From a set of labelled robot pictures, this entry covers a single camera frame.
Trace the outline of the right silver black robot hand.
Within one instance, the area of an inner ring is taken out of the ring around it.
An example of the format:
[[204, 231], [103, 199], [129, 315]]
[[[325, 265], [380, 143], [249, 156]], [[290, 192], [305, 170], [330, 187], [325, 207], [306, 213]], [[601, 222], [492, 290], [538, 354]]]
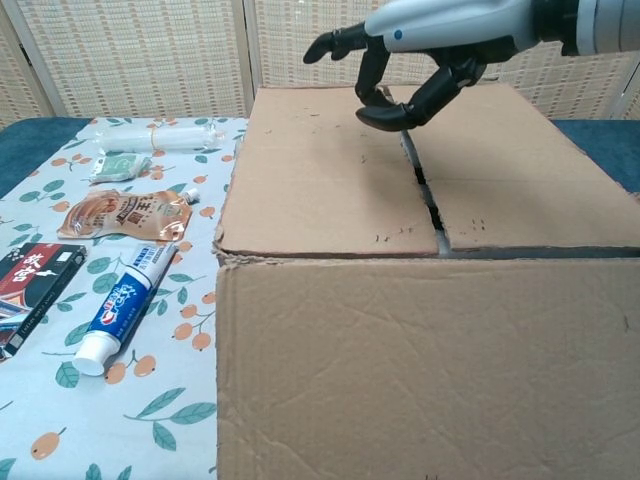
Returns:
[[[391, 1], [364, 21], [319, 35], [303, 56], [339, 61], [363, 53], [355, 85], [356, 115], [378, 130], [398, 132], [428, 123], [494, 63], [539, 43], [530, 1]], [[394, 53], [429, 56], [437, 71], [406, 103], [388, 100], [379, 87]]]

